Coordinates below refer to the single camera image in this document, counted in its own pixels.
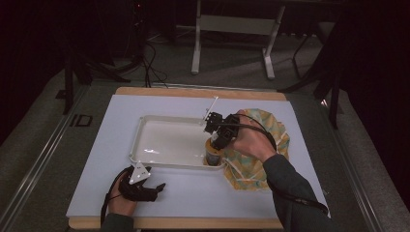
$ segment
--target sleeve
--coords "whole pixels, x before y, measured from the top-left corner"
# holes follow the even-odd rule
[[[317,200],[310,183],[296,172],[284,156],[275,155],[266,159],[263,167],[270,185],[276,189],[304,199]],[[336,224],[319,209],[284,199],[272,191],[285,231],[338,231]]]
[[[132,232],[133,219],[132,217],[108,214],[102,224],[102,232]]]

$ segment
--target white paper sheet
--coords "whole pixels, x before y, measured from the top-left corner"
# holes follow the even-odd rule
[[[202,118],[213,99],[114,95],[105,113],[93,149],[67,211],[67,217],[100,215],[104,195],[115,176],[128,167],[129,153],[144,115]],[[239,109],[260,108],[283,122],[290,136],[290,162],[326,204],[305,141],[289,101],[219,99],[213,111],[226,117]],[[269,190],[238,191],[224,179],[222,170],[188,170],[153,167],[145,187],[166,183],[156,202],[140,202],[138,217],[278,218]]]

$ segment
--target hand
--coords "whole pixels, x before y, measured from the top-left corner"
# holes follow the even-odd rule
[[[245,111],[239,110],[238,114],[245,114]],[[261,128],[258,123],[246,116],[239,116],[239,121],[240,124]],[[238,137],[228,145],[228,148],[234,149],[245,156],[255,157],[262,162],[277,154],[265,134],[249,128],[239,128]]]
[[[112,192],[110,193],[110,198],[112,199],[108,202],[108,211],[113,214],[132,217],[136,208],[136,201],[127,200],[121,195],[121,192],[118,189],[120,181],[125,175],[127,175],[127,172],[118,178],[118,181],[115,183]]]

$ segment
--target white tool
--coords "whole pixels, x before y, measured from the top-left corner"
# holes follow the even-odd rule
[[[148,172],[148,170],[141,162],[136,162],[133,167],[134,169],[130,177],[130,185],[148,179],[148,177],[151,176],[151,173]]]
[[[211,106],[207,108],[206,114],[203,117],[203,121],[205,122],[206,118],[208,117],[209,113],[211,113],[212,108],[214,107],[215,103],[217,102],[218,96],[214,96],[214,101],[212,102]]]

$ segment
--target small white object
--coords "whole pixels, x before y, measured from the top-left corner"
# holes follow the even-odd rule
[[[150,175],[151,173],[148,172],[147,168],[145,168],[141,162],[136,162],[133,166],[133,173],[130,177],[130,185],[148,179]]]
[[[272,67],[272,60],[270,54],[265,55],[266,49],[262,49],[263,53],[263,60],[265,61],[265,70],[266,70],[266,76],[268,79],[275,79],[275,73],[274,73],[274,68]]]
[[[207,109],[206,114],[205,114],[205,116],[204,116],[204,118],[203,118],[204,121],[205,121],[206,118],[208,117],[209,113],[211,113],[211,110],[212,110],[212,108],[214,107],[215,103],[217,102],[217,99],[218,99],[218,98],[219,98],[218,96],[214,96],[214,101],[212,102],[211,106]]]

